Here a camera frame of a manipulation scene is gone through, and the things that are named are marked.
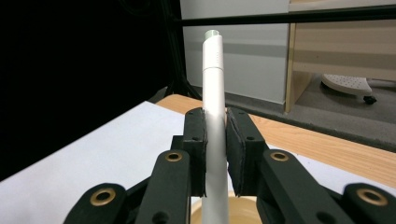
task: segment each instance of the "bolt hole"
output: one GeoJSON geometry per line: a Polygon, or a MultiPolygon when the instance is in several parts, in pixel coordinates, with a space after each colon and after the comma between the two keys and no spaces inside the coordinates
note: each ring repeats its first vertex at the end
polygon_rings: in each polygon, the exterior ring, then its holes
{"type": "Polygon", "coordinates": [[[176,153],[176,152],[171,152],[166,155],[166,159],[168,161],[180,161],[181,158],[182,158],[182,155],[180,153],[176,153]]]}
{"type": "Polygon", "coordinates": [[[271,158],[276,161],[287,161],[289,159],[288,155],[282,152],[271,153],[271,158]]]}
{"type": "Polygon", "coordinates": [[[317,218],[321,223],[324,224],[334,224],[335,219],[332,217],[332,215],[324,213],[324,212],[318,212],[317,213],[317,218]]]}
{"type": "Polygon", "coordinates": [[[165,212],[158,212],[152,216],[153,224],[166,224],[169,220],[169,216],[165,212]]]}
{"type": "Polygon", "coordinates": [[[103,206],[111,203],[116,197],[116,191],[113,188],[99,189],[91,196],[91,204],[94,206],[103,206]]]}
{"type": "Polygon", "coordinates": [[[357,190],[358,196],[367,203],[377,205],[377,206],[384,206],[388,204],[388,199],[372,189],[358,189],[357,190]]]}
{"type": "Polygon", "coordinates": [[[108,192],[102,192],[100,194],[98,194],[98,196],[96,196],[96,200],[102,201],[102,200],[106,200],[110,197],[110,193],[108,192]]]}

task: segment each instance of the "table surface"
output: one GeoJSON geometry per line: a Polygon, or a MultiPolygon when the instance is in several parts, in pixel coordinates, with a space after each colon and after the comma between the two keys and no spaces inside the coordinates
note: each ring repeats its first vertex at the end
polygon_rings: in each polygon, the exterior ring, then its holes
{"type": "MultiPolygon", "coordinates": [[[[63,223],[86,190],[102,183],[136,185],[150,176],[173,136],[183,134],[184,114],[200,106],[181,95],[144,102],[1,181],[0,223],[63,223]]],[[[364,182],[396,196],[395,154],[251,117],[270,148],[293,153],[322,186],[342,193],[346,184],[364,182]]]]}
{"type": "MultiPolygon", "coordinates": [[[[202,102],[174,94],[157,105],[185,114],[202,102]]],[[[250,115],[269,145],[396,188],[396,153],[250,115]]]]}

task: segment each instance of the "white wall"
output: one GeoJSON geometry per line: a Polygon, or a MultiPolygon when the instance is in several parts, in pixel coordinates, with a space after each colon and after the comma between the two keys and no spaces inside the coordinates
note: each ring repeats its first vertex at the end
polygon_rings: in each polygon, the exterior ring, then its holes
{"type": "MultiPolygon", "coordinates": [[[[180,0],[182,19],[288,12],[288,0],[180,0]]],[[[205,32],[223,36],[226,92],[277,104],[285,102],[287,24],[184,27],[187,78],[202,87],[202,44],[205,32]]]]}

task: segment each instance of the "wooden table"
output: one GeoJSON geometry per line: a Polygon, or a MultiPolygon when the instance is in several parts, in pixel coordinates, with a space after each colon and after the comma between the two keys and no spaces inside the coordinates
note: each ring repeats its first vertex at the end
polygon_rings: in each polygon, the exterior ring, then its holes
{"type": "MultiPolygon", "coordinates": [[[[165,97],[157,105],[185,114],[201,107],[202,102],[174,94],[165,97]]],[[[258,116],[250,117],[269,145],[396,188],[396,153],[258,116]]]]}

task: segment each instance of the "metal rod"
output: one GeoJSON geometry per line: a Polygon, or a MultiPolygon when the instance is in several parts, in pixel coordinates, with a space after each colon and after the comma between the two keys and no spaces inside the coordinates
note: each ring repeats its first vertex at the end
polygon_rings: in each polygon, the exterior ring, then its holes
{"type": "Polygon", "coordinates": [[[180,26],[242,25],[274,23],[307,23],[328,21],[378,21],[396,19],[396,5],[351,7],[310,11],[292,11],[267,15],[219,17],[206,19],[174,19],[180,26]]]}

